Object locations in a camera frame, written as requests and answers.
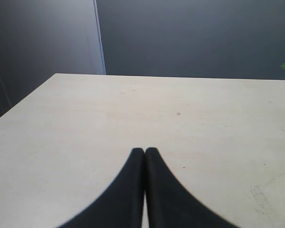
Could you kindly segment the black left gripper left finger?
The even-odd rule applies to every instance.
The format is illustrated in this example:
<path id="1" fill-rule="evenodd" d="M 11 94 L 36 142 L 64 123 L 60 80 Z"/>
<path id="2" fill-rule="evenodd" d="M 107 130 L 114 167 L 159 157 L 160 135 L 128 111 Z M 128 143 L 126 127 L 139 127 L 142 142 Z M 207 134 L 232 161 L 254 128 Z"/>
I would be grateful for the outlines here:
<path id="1" fill-rule="evenodd" d="M 62 228 L 140 228 L 145 187 L 144 150 L 132 149 L 107 189 Z"/>

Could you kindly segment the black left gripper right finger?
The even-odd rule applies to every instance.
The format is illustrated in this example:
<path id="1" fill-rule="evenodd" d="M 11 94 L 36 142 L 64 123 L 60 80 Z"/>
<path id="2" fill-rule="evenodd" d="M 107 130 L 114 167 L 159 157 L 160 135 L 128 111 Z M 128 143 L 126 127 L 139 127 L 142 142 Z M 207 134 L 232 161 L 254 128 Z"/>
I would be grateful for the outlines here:
<path id="1" fill-rule="evenodd" d="M 145 152 L 146 202 L 151 228 L 235 228 L 192 196 L 157 148 Z"/>

